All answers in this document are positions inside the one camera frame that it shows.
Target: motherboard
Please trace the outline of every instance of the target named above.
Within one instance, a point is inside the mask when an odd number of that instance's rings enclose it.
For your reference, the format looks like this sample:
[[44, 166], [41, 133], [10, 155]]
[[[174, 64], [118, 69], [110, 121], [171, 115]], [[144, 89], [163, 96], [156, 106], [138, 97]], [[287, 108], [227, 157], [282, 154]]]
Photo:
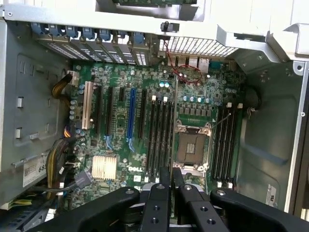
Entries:
[[180, 167], [187, 183], [209, 193], [235, 175], [242, 71], [211, 62], [207, 73], [168, 64], [138, 67], [76, 63], [70, 71], [70, 122], [76, 171], [92, 185], [72, 194], [73, 208], [118, 188], [159, 182], [160, 167]]

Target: blue pci express slot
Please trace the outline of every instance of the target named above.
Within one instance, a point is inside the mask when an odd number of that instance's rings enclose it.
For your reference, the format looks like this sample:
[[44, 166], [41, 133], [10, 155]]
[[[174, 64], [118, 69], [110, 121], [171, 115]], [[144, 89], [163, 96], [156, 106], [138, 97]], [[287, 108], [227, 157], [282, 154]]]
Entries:
[[136, 100], [136, 89], [131, 89], [130, 93], [130, 105], [129, 105], [129, 119], [127, 124], [126, 140], [128, 141], [129, 148], [132, 152], [135, 152], [133, 148], [133, 126], [134, 126], [134, 113], [135, 113], [135, 100]]

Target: black cable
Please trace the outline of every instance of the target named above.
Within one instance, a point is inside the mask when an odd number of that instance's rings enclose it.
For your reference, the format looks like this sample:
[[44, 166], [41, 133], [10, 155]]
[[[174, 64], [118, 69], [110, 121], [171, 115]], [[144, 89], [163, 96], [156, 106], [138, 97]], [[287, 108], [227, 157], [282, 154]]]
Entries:
[[73, 182], [71, 184], [69, 184], [67, 187], [65, 188], [47, 188], [47, 187], [41, 187], [41, 186], [33, 186], [31, 187], [29, 190], [30, 191], [46, 191], [46, 192], [65, 192], [65, 191], [69, 191], [69, 190], [74, 190], [76, 187], [78, 187], [78, 185], [76, 184], [76, 182]]

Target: ram slot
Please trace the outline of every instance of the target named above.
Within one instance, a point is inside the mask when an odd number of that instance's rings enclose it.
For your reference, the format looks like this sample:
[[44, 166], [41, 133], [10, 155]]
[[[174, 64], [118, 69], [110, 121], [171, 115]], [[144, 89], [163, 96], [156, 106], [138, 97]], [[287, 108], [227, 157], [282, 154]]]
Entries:
[[146, 171], [149, 175], [152, 173], [152, 165], [153, 165], [153, 150], [152, 143], [153, 143], [153, 132], [154, 132], [154, 117], [155, 117], [155, 103], [156, 101], [152, 101], [151, 110], [150, 110], [150, 127], [149, 127], [149, 142], [148, 142], [148, 150], [147, 150], [147, 164], [146, 164]]
[[127, 133], [126, 133], [126, 137], [128, 139], [133, 138], [135, 99], [136, 99], [136, 89], [133, 88], [131, 89], [131, 93], [130, 93], [129, 118], [128, 118], [128, 125], [127, 125]]
[[93, 82], [85, 82], [82, 129], [90, 129], [90, 115], [93, 95]]
[[154, 128], [154, 163], [153, 163], [153, 174], [156, 177], [156, 174], [159, 171], [159, 147], [160, 147], [160, 132], [161, 132], [161, 119], [162, 119], [162, 108], [161, 101], [158, 101], [156, 107], [156, 126]]
[[169, 141], [168, 141], [168, 151], [166, 153], [167, 157], [165, 159], [169, 159], [172, 155], [172, 148], [174, 147], [173, 143], [173, 134], [174, 134], [174, 112], [175, 112], [175, 105], [174, 103], [170, 103], [170, 119], [169, 119]]
[[107, 94], [105, 135], [109, 136], [112, 132], [113, 87], [108, 87]]
[[140, 104], [139, 139], [142, 139], [144, 136], [146, 103], [147, 103], [147, 90], [143, 89], [141, 92], [141, 104]]
[[[223, 110], [222, 108], [218, 109], [218, 117], [217, 122], [223, 119]], [[215, 143], [214, 143], [214, 149], [213, 149], [213, 155], [212, 155], [212, 167], [211, 167], [211, 177], [212, 179], [216, 180], [216, 173], [218, 170], [218, 163], [219, 163], [219, 147], [220, 147], [220, 136], [222, 133], [222, 124], [218, 124], [216, 126], [216, 137], [215, 137]]]
[[216, 179], [220, 180], [220, 172], [222, 171], [222, 162], [224, 158], [224, 142], [225, 142], [225, 136], [226, 136], [226, 120], [224, 120], [224, 116], [226, 115], [226, 110], [223, 109], [222, 114], [222, 122], [220, 123], [221, 133], [220, 133], [220, 139], [219, 139], [219, 150], [218, 150], [218, 168], [216, 172]]
[[164, 167], [165, 166], [165, 152], [166, 152], [166, 144], [167, 144], [167, 134], [169, 131], [168, 128], [168, 116], [169, 116], [169, 111], [168, 109], [168, 103], [165, 102], [163, 105], [163, 117], [162, 117], [162, 128], [161, 128], [161, 145], [160, 145], [160, 161], [159, 161], [159, 167]]
[[226, 118], [225, 122], [225, 139], [224, 139], [224, 147], [223, 147], [223, 160], [221, 162], [221, 167], [220, 167], [220, 173], [219, 177], [221, 181], [225, 180], [225, 173], [227, 172], [227, 165], [228, 165], [228, 156], [229, 156], [229, 148], [230, 148], [230, 143], [229, 143], [229, 138], [230, 134], [233, 128], [233, 111], [231, 109], [227, 110], [227, 114], [225, 115], [228, 116], [231, 114], [229, 117]]
[[228, 157], [228, 166], [227, 166], [227, 173], [225, 175], [225, 179], [227, 181], [230, 180], [231, 177], [231, 168], [232, 168], [232, 160], [233, 160], [233, 154], [234, 154], [234, 146], [235, 146], [235, 136], [236, 136], [236, 125], [237, 125], [237, 118], [241, 117], [241, 114], [238, 114], [239, 110], [233, 111], [233, 127], [230, 134], [230, 140], [229, 140], [229, 157]]
[[94, 117], [94, 124], [95, 124], [95, 132], [96, 135], [99, 136], [101, 131], [101, 122], [102, 122], [102, 90], [103, 88], [101, 86], [97, 86], [97, 89], [95, 92], [97, 92], [96, 96], [96, 116]]

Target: black ram slot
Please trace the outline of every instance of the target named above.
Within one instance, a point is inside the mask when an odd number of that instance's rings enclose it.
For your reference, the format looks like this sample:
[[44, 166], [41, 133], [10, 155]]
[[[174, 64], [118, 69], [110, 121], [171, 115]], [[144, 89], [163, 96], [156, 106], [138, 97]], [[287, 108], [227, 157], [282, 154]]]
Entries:
[[94, 129], [96, 132], [96, 135], [99, 135], [101, 132], [101, 121], [102, 121], [102, 90], [103, 88], [101, 86], [97, 86], [94, 93], [96, 95], [96, 105], [95, 105], [95, 112], [96, 115], [94, 116]]
[[158, 101], [157, 110], [156, 110], [156, 126], [154, 134], [154, 166], [153, 174], [156, 177], [156, 174], [159, 172], [159, 147], [160, 147], [160, 132], [161, 132], [161, 119], [162, 119], [162, 108], [161, 101]]
[[147, 103], [147, 90], [143, 89], [141, 92], [141, 104], [140, 104], [139, 139], [142, 139], [144, 136], [146, 103]]
[[226, 132], [225, 132], [225, 145], [224, 145], [224, 152], [223, 152], [223, 162], [222, 162], [222, 170], [220, 172], [220, 180], [224, 181], [225, 180], [225, 174], [227, 173], [227, 165], [228, 165], [228, 156], [229, 156], [229, 139], [230, 139], [230, 134], [233, 128], [233, 110], [228, 109], [227, 114], [225, 116], [228, 116], [231, 114], [227, 119], [226, 119]]
[[[218, 109], [218, 117], [217, 117], [217, 122], [223, 119], [223, 109], [219, 108]], [[212, 168], [211, 168], [211, 177], [212, 179], [216, 180], [216, 173], [218, 170], [218, 163], [219, 163], [219, 147], [220, 147], [220, 136], [222, 133], [222, 124], [218, 124], [216, 126], [216, 138], [215, 138], [215, 143], [214, 143], [214, 150], [213, 150], [213, 155], [212, 155]]]
[[124, 102], [125, 101], [125, 88], [120, 87], [119, 89], [119, 101]]
[[105, 135], [110, 135], [112, 130], [112, 105], [113, 105], [113, 87], [108, 87]]
[[153, 162], [153, 150], [152, 147], [152, 141], [153, 141], [153, 130], [154, 130], [154, 118], [155, 117], [155, 101], [151, 104], [151, 110], [150, 110], [150, 128], [149, 128], [149, 142], [148, 142], [148, 151], [147, 151], [147, 165], [146, 165], [146, 171], [149, 175], [151, 175], [151, 168], [152, 168], [152, 162]]
[[166, 120], [166, 125], [165, 125], [165, 131], [166, 131], [166, 134], [165, 134], [165, 139], [164, 139], [164, 150], [163, 150], [163, 162], [164, 164], [167, 162], [167, 154], [169, 154], [169, 149], [168, 147], [169, 146], [169, 141], [170, 141], [170, 134], [171, 134], [171, 116], [173, 115], [172, 113], [172, 103], [169, 102], [169, 105], [168, 105], [168, 116], [167, 116], [167, 120]]
[[163, 103], [162, 117], [161, 119], [161, 133], [160, 133], [160, 145], [159, 145], [159, 167], [164, 167], [164, 148], [165, 148], [165, 137], [166, 137], [166, 108], [167, 103]]
[[229, 159], [228, 159], [227, 175], [226, 175], [227, 180], [230, 180], [230, 177], [231, 177], [232, 158], [233, 158], [233, 153], [234, 153], [234, 141], [235, 141], [235, 136], [236, 136], [235, 134], [236, 134], [236, 125], [237, 125], [238, 117], [239, 117], [239, 114], [238, 114], [238, 109], [237, 109], [237, 111], [235, 110], [233, 112], [234, 121], [233, 121], [233, 128], [231, 131], [231, 139], [229, 140], [230, 141], [230, 145], [229, 145], [230, 151], [229, 151]]
[[[223, 118], [226, 117], [227, 110], [223, 110]], [[221, 123], [221, 135], [220, 135], [220, 145], [219, 145], [219, 162], [218, 162], [218, 169], [216, 173], [216, 178], [220, 180], [221, 172], [222, 172], [222, 166], [223, 166], [223, 160], [224, 160], [224, 147], [225, 147], [225, 140], [226, 140], [226, 120], [222, 121]]]
[[174, 133], [174, 110], [175, 110], [175, 106], [174, 103], [171, 104], [171, 108], [170, 108], [170, 126], [169, 126], [169, 142], [168, 142], [168, 152], [167, 155], [168, 157], [166, 157], [166, 159], [168, 160], [171, 156], [173, 156], [174, 154], [171, 154], [172, 151], [172, 147], [174, 146], [173, 144], [173, 133]]

